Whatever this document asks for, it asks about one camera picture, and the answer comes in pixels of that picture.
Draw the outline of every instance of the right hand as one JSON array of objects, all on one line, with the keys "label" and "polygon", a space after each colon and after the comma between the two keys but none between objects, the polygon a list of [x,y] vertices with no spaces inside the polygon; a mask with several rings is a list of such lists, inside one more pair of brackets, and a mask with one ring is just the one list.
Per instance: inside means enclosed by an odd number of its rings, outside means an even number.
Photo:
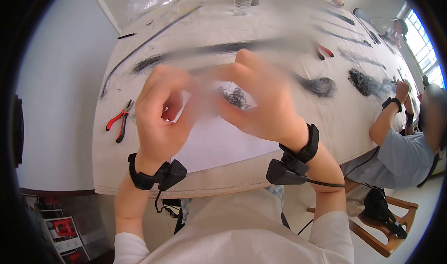
[{"label": "right hand", "polygon": [[405,100],[407,99],[408,91],[410,90],[410,87],[406,82],[397,81],[396,84],[396,98],[399,99],[401,104],[404,104]]},{"label": "right hand", "polygon": [[257,106],[242,111],[217,97],[221,117],[242,132],[275,141],[298,152],[308,142],[308,128],[296,113],[289,77],[280,69],[242,49],[234,63],[217,68],[220,80],[232,81],[249,93]]}]

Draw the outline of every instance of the sleeve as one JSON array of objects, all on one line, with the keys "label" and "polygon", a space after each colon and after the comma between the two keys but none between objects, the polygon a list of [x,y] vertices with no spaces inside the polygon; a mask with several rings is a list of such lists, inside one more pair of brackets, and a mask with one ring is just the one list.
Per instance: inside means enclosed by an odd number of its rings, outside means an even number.
[{"label": "sleeve", "polygon": [[414,174],[418,168],[425,167],[426,162],[431,165],[430,155],[421,141],[402,136],[393,128],[383,139],[377,158],[394,176]]},{"label": "sleeve", "polygon": [[126,232],[115,235],[114,264],[137,264],[149,253],[146,243],[137,235]]},{"label": "sleeve", "polygon": [[354,246],[345,212],[320,216],[312,225],[309,242],[321,249],[327,263],[354,263]]}]

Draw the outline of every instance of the light blue shirt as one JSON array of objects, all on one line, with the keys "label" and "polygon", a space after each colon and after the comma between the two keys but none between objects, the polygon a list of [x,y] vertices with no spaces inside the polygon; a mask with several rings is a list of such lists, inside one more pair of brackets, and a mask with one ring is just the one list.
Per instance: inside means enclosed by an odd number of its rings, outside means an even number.
[{"label": "light blue shirt", "polygon": [[422,183],[433,159],[434,153],[423,133],[402,136],[390,128],[380,148],[343,164],[341,168],[348,179],[357,183],[384,189],[406,189]]}]

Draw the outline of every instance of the red item on shelf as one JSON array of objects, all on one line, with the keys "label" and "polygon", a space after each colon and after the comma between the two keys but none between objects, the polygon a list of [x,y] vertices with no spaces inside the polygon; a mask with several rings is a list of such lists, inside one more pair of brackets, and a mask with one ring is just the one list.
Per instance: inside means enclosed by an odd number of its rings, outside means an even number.
[{"label": "red item on shelf", "polygon": [[71,218],[66,219],[59,219],[59,220],[53,220],[53,226],[56,230],[56,233],[60,237],[69,237],[69,236],[76,236],[76,232],[73,232],[70,227]]}]

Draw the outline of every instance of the red-handled pliers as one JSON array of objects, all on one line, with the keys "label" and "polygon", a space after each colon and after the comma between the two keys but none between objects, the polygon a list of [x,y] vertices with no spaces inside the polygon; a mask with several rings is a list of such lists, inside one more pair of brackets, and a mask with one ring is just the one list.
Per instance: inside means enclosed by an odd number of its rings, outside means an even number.
[{"label": "red-handled pliers", "polygon": [[323,47],[322,45],[320,45],[320,44],[317,43],[317,42],[315,42],[315,49],[316,49],[316,54],[318,55],[318,57],[319,57],[321,60],[324,60],[325,57],[321,54],[321,52],[320,52],[319,49],[324,50],[325,52],[327,52],[328,55],[330,55],[331,57],[334,57],[334,54],[333,54],[333,52],[331,52],[330,49],[327,49],[327,48]]},{"label": "red-handled pliers", "polygon": [[121,141],[124,138],[124,131],[126,129],[126,119],[127,119],[127,115],[129,114],[129,110],[132,108],[132,106],[134,105],[134,102],[132,101],[132,99],[129,100],[129,102],[127,103],[126,108],[124,108],[121,113],[119,113],[118,116],[114,117],[113,119],[111,119],[108,123],[107,126],[105,127],[106,131],[109,131],[110,128],[112,127],[112,124],[114,122],[116,122],[117,120],[119,120],[121,117],[123,117],[122,122],[121,122],[121,130],[119,131],[119,135],[118,138],[116,139],[116,143],[121,143]]}]

